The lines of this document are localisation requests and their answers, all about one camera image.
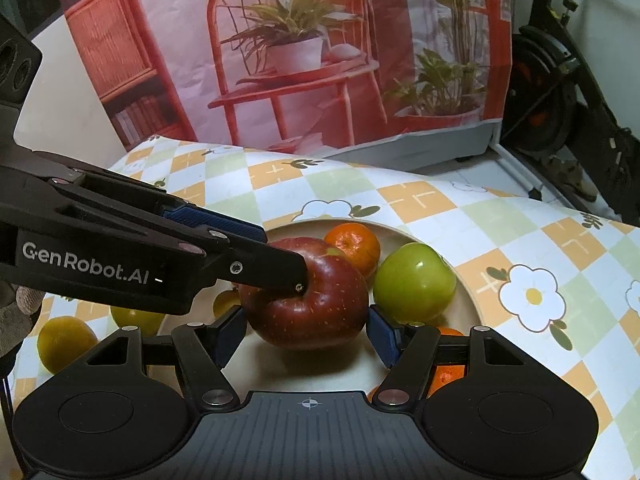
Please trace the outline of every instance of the red apple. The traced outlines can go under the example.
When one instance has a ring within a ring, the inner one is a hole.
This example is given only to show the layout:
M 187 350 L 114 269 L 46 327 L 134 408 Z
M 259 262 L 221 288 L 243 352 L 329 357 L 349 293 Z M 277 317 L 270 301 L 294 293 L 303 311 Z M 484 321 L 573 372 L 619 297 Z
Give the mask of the red apple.
M 240 285 L 249 324 L 267 342 L 292 350 L 338 346 L 354 339 L 367 320 L 369 293 L 344 254 L 318 238 L 283 238 L 271 246 L 302 254 L 308 270 L 303 295 L 283 296 Z

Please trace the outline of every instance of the poster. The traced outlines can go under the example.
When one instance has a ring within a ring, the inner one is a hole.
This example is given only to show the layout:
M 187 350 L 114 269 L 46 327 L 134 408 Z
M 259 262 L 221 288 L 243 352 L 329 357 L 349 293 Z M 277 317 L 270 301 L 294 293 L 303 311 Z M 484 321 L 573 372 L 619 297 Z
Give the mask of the poster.
M 60 0 L 127 149 L 309 155 L 502 116 L 510 0 Z

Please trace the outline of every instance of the white flower pot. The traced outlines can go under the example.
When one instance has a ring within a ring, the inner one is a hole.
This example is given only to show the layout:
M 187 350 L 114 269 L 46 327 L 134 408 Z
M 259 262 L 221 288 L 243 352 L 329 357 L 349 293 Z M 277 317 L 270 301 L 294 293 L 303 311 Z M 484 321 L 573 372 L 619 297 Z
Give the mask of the white flower pot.
M 315 70 L 322 65 L 322 38 L 274 45 L 269 47 L 269 59 L 281 75 Z

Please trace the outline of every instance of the yellow flower center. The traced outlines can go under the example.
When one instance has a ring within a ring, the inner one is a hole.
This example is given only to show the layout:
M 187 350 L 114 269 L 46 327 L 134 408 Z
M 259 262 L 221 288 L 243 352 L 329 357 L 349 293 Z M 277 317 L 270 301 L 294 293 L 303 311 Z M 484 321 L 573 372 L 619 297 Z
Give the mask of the yellow flower center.
M 527 297 L 527 301 L 532 305 L 539 305 L 542 303 L 542 293 L 536 288 L 528 288 L 525 296 Z

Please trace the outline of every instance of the cabinet door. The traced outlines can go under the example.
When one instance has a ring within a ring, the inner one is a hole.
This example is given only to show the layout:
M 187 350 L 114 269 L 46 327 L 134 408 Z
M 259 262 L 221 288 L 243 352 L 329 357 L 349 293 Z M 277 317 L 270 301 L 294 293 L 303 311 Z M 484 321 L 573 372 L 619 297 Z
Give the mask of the cabinet door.
M 153 72 L 128 0 L 91 0 L 66 17 L 98 97 Z

